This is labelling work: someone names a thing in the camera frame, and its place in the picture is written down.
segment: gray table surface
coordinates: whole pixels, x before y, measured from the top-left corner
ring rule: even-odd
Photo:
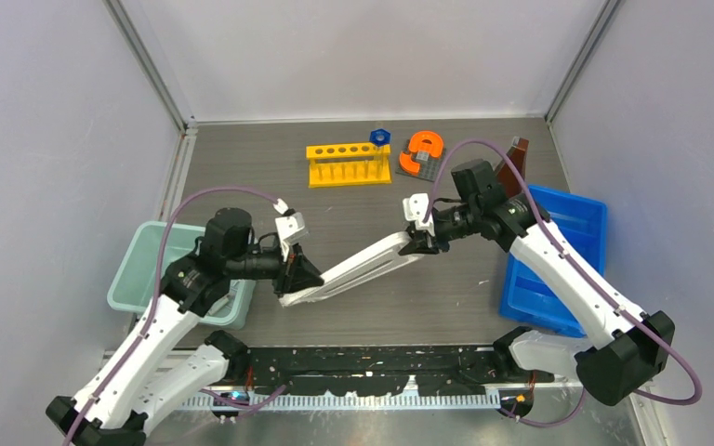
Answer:
[[[453,147],[465,138],[490,138],[508,147],[528,138],[527,179],[567,190],[553,141],[541,119],[401,121],[382,123],[392,132],[392,161],[419,130],[432,130]],[[192,157],[185,195],[239,184],[280,195],[302,211],[311,235],[302,245],[322,271],[403,228],[401,199],[430,191],[431,184],[393,175],[390,185],[308,189],[305,146],[367,140],[377,123],[203,125]],[[454,164],[481,157],[467,147]],[[452,182],[442,196],[456,196]],[[205,197],[180,221],[205,222],[221,207],[249,211],[258,234],[274,230],[267,203],[241,195]],[[498,313],[507,255],[478,237],[453,243],[449,254],[431,256],[342,295],[282,308],[269,283],[259,283],[245,328],[233,333],[249,346],[490,343],[518,325]],[[180,343],[197,347],[214,327],[199,326]],[[572,388],[535,390],[531,419],[560,419],[577,400]],[[235,425],[212,423],[211,413],[177,412],[154,432],[150,444],[195,445],[638,445],[644,444],[628,400],[605,407],[588,398],[571,423],[553,429],[521,426],[495,411],[399,411],[261,413]],[[185,435],[191,429],[195,432]]]
[[[542,119],[381,125],[392,133],[393,170],[405,141],[420,130],[439,133],[446,147],[466,138],[489,138],[509,147],[520,136],[530,140],[527,179],[567,190]],[[366,141],[375,128],[375,122],[202,125],[184,193],[236,184],[279,195],[303,213],[311,234],[302,246],[321,271],[327,270],[402,230],[401,199],[430,191],[430,182],[395,174],[389,185],[308,188],[306,146]],[[488,149],[468,146],[454,155],[451,165],[474,158],[498,162]],[[449,174],[440,196],[457,197]],[[274,230],[276,214],[269,204],[239,193],[204,197],[192,203],[180,221],[203,226],[227,206],[250,212],[257,234]],[[448,254],[425,258],[328,300],[291,308],[282,308],[271,285],[260,282],[245,328],[234,334],[249,346],[490,343],[518,325],[497,313],[507,258],[495,244],[473,236],[453,243]],[[195,347],[213,329],[199,326],[180,345]]]

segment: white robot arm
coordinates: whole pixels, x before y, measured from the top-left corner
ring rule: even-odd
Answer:
[[[324,284],[298,244],[307,234],[302,215],[287,209],[282,214],[269,247],[251,244],[251,217],[242,209],[221,209],[209,220],[192,251],[165,270],[162,294],[105,367],[73,397],[56,397],[48,405],[47,416],[65,435],[74,430],[74,444],[139,446],[196,391],[242,375],[247,347],[218,331],[182,364],[149,382],[182,336],[229,292],[231,280],[270,279],[277,295]]]
[[[639,318],[671,344],[674,323],[664,312],[648,315],[617,292],[575,250],[569,250],[573,261],[614,296],[619,309],[608,305],[552,245],[545,230],[567,246],[557,225],[545,221],[545,228],[541,228],[531,212],[536,204],[528,203],[523,195],[507,198],[486,161],[464,163],[455,167],[452,175],[461,199],[458,205],[434,209],[426,219],[427,194],[404,199],[404,216],[409,222],[406,231],[392,234],[341,262],[322,275],[323,286],[285,295],[282,304],[331,297],[425,255],[446,252],[452,240],[480,234],[534,271],[587,333],[586,339],[575,339],[526,328],[514,330],[495,343],[504,346],[513,366],[579,379],[593,397],[607,405],[617,404],[664,369],[668,354],[622,317],[620,310]],[[549,220],[545,210],[538,209]]]

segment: light green plastic bin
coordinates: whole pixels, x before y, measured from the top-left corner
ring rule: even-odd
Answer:
[[[111,308],[143,314],[149,306],[154,291],[154,267],[164,229],[163,221],[148,221],[140,225],[108,290],[108,305]],[[202,235],[204,228],[175,224],[165,246],[163,272],[171,262],[187,255],[195,247],[196,237]],[[255,286],[255,281],[231,281],[228,303],[204,316],[202,323],[241,329],[245,325]]]

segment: floor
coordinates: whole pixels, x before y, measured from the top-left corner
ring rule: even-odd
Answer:
[[[489,138],[509,147],[530,140],[526,176],[534,184],[567,190],[557,152],[542,119],[384,122],[392,133],[393,165],[419,130],[439,133],[446,147],[466,138]],[[305,146],[365,141],[375,122],[202,125],[185,183],[185,195],[218,185],[247,185],[283,198],[301,211],[311,234],[302,242],[321,270],[403,229],[401,199],[429,191],[431,183],[393,175],[392,184],[308,188]],[[474,158],[497,163],[488,149],[467,147],[453,165]],[[457,196],[445,181],[441,196]],[[221,207],[253,215],[257,234],[274,231],[274,211],[243,194],[210,195],[192,203],[180,221],[204,225]],[[271,285],[260,282],[245,328],[234,332],[248,346],[490,343],[518,325],[497,314],[507,255],[478,236],[342,295],[282,308]],[[181,342],[195,347],[214,328],[199,326]]]

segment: white wall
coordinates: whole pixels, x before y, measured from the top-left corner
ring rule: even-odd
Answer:
[[[240,121],[542,115],[603,0],[126,3],[196,119]]]
[[[714,444],[714,2],[626,2],[554,130],[572,190],[609,204],[607,274],[674,319],[705,383],[666,410],[673,444]],[[684,375],[658,391],[687,397]]]
[[[178,134],[101,2],[0,1],[0,445],[124,338],[105,295]]]

